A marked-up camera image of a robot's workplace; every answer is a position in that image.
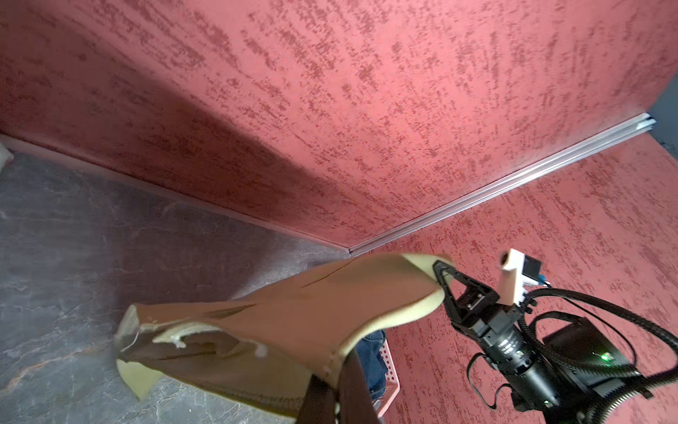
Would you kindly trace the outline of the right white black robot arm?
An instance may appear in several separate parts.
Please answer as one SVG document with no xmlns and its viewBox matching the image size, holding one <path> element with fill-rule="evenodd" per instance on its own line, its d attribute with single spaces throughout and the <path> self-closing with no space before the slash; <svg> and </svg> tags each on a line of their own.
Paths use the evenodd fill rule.
<svg viewBox="0 0 678 424">
<path fill-rule="evenodd" d="M 677 381 L 676 367 L 644 376 L 586 316 L 553 310 L 526 321 L 539 298 L 561 298 L 580 310 L 605 310 L 677 349 L 674 334 L 622 307 L 550 285 L 503 306 L 494 289 L 444 261 L 433 272 L 452 327 L 480 347 L 466 373 L 485 360 L 505 378 L 519 412 L 539 411 L 548 423 L 603 423 L 629 399 L 650 399 L 653 390 Z"/>
</svg>

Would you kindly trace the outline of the olive green skirt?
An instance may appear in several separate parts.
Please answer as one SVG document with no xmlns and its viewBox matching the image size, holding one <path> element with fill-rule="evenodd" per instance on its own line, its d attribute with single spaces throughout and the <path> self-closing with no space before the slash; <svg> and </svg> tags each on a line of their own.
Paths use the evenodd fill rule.
<svg viewBox="0 0 678 424">
<path fill-rule="evenodd" d="M 371 254 L 237 300 L 132 305 L 115 337 L 118 373 L 139 398 L 167 376 L 294 418 L 313 378 L 338 387 L 361 339 L 441 305 L 435 262 L 430 254 Z"/>
</svg>

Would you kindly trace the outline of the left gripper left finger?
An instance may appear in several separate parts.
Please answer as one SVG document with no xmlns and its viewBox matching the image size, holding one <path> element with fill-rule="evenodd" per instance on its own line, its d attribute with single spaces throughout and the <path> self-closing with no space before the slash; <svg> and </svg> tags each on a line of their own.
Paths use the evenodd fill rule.
<svg viewBox="0 0 678 424">
<path fill-rule="evenodd" d="M 337 393 L 317 376 L 312 376 L 296 424 L 335 424 Z"/>
</svg>

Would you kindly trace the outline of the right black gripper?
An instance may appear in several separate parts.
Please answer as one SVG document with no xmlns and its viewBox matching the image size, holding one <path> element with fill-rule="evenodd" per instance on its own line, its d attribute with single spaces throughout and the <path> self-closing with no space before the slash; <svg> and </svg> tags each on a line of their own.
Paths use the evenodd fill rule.
<svg viewBox="0 0 678 424">
<path fill-rule="evenodd" d="M 517 411 L 548 411 L 560 406 L 561 381 L 517 328 L 520 310 L 498 304 L 498 294 L 489 288 L 469 286 L 456 298 L 450 283 L 456 281 L 466 286 L 465 275 L 445 261 L 436 261 L 433 271 L 443 289 L 443 307 L 450 313 L 453 328 L 481 349 L 466 368 L 471 388 L 480 394 L 473 383 L 472 371 L 476 361 L 482 358 L 504 376 L 506 383 L 502 386 L 511 390 Z"/>
</svg>

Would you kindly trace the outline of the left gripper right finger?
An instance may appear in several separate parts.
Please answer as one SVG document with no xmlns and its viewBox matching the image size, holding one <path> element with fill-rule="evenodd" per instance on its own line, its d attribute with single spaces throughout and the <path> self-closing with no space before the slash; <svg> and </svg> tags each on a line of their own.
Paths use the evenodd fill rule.
<svg viewBox="0 0 678 424">
<path fill-rule="evenodd" d="M 364 373 L 355 351 L 346 358 L 339 376 L 338 422 L 341 424 L 379 424 Z"/>
</svg>

